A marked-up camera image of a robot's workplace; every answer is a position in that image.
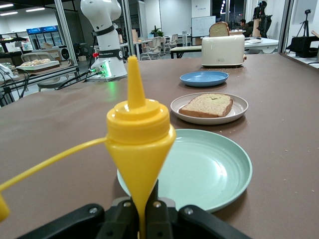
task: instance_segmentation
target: display fridge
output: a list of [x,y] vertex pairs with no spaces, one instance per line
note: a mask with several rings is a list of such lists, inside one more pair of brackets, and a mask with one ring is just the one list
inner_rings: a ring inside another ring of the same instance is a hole
[[45,43],[44,35],[40,27],[27,29],[26,32],[29,35],[32,48],[34,50],[42,49],[42,44]]
[[42,49],[42,45],[45,42],[51,44],[52,46],[63,45],[58,26],[30,28],[26,31],[29,35],[32,47],[35,50]]
[[42,27],[42,32],[47,43],[53,46],[63,45],[58,26]]

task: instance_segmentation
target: toast slice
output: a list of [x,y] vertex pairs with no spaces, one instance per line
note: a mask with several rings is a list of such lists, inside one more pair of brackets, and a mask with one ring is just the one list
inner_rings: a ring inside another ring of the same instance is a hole
[[219,118],[228,115],[232,106],[233,100],[230,96],[208,93],[195,97],[178,112],[198,118]]
[[229,36],[229,28],[226,22],[217,22],[210,27],[209,37],[215,36]]

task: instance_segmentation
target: ceiling light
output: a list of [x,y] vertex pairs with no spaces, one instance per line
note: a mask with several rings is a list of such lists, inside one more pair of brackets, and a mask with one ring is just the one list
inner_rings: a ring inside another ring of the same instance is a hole
[[9,7],[9,6],[13,6],[13,4],[0,5],[0,8]]
[[7,16],[7,15],[12,15],[12,14],[17,14],[17,11],[12,11],[12,12],[7,12],[7,13],[2,13],[0,16]]
[[30,11],[40,11],[40,10],[45,10],[45,8],[44,7],[40,7],[40,8],[29,9],[29,10],[25,10],[25,11],[30,12]]

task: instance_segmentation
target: potted plant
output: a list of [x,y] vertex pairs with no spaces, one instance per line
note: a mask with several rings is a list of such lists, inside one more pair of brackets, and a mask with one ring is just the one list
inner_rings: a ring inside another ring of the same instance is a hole
[[151,34],[153,34],[155,37],[164,36],[164,33],[160,31],[160,28],[156,28],[156,26],[154,26],[154,30],[151,31]]

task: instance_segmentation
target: screw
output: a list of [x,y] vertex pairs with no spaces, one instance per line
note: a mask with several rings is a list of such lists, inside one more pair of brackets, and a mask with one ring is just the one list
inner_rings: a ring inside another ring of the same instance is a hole
[[131,206],[131,203],[130,203],[130,202],[124,202],[124,203],[123,203],[123,206],[124,206],[124,207],[130,207],[130,206]]
[[89,213],[96,213],[97,211],[98,211],[97,208],[91,208],[91,209],[89,210]]
[[192,210],[192,208],[185,208],[184,212],[188,215],[192,215],[194,213],[194,211]]
[[159,201],[155,201],[153,203],[153,206],[156,207],[156,208],[159,208],[159,207],[161,207],[161,203]]

